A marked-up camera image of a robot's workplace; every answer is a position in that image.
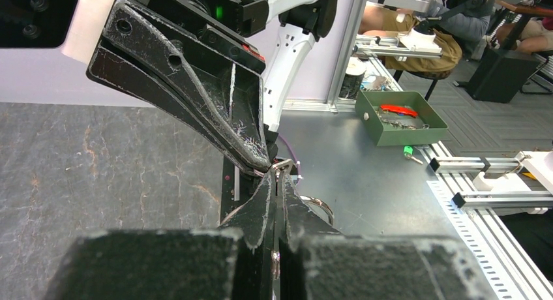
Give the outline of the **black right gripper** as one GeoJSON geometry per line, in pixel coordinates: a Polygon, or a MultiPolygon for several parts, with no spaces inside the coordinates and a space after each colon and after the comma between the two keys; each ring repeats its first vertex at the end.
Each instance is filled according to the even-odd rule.
{"type": "Polygon", "coordinates": [[[266,0],[115,0],[87,77],[194,129],[242,172],[271,165],[260,73],[247,37],[266,0]]]}

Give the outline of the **silver key with black fob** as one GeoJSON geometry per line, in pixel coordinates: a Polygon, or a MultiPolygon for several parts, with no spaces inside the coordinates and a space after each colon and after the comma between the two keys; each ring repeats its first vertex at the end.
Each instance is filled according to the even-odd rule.
{"type": "Polygon", "coordinates": [[[278,180],[280,174],[283,173],[291,176],[296,175],[301,178],[301,175],[299,174],[299,165],[299,161],[294,161],[291,158],[274,159],[274,162],[264,172],[261,170],[254,170],[253,177],[259,179],[269,177],[271,179],[278,180]]]}

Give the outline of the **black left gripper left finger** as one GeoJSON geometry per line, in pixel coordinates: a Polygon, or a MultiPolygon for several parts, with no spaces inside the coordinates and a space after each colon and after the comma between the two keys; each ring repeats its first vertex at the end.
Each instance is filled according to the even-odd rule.
{"type": "Polygon", "coordinates": [[[271,299],[276,171],[216,228],[98,230],[78,237],[47,299],[271,299]]]}

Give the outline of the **large silver keyring with clips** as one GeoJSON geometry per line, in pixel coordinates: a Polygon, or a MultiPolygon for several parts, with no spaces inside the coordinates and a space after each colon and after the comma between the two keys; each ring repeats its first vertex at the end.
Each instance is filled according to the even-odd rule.
{"type": "MultiPolygon", "coordinates": [[[[327,215],[327,222],[329,225],[331,226],[334,226],[334,222],[335,222],[335,215],[333,213],[333,210],[322,200],[318,199],[318,198],[315,198],[315,197],[311,197],[311,196],[304,196],[304,195],[300,195],[299,196],[300,199],[302,199],[302,201],[308,205],[315,205],[316,207],[319,207],[321,210],[323,210],[325,212],[325,214],[327,215]]],[[[240,205],[239,207],[235,208],[234,210],[232,210],[228,215],[226,215],[220,222],[219,222],[219,225],[225,223],[226,221],[228,221],[232,216],[234,216],[234,214],[236,214],[238,212],[238,210],[240,210],[240,208],[242,208],[243,205],[240,205]]]]}

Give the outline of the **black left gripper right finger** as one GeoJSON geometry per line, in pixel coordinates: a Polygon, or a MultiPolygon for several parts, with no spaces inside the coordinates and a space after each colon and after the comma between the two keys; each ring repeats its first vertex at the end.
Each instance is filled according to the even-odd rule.
{"type": "Polygon", "coordinates": [[[344,235],[277,184],[282,299],[495,299],[463,241],[441,235],[344,235]]]}

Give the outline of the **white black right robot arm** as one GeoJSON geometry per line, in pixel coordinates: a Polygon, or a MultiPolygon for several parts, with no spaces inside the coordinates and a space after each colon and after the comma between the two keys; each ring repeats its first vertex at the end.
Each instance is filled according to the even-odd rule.
{"type": "Polygon", "coordinates": [[[87,69],[209,140],[242,172],[273,163],[294,78],[337,0],[115,0],[87,69]]]}

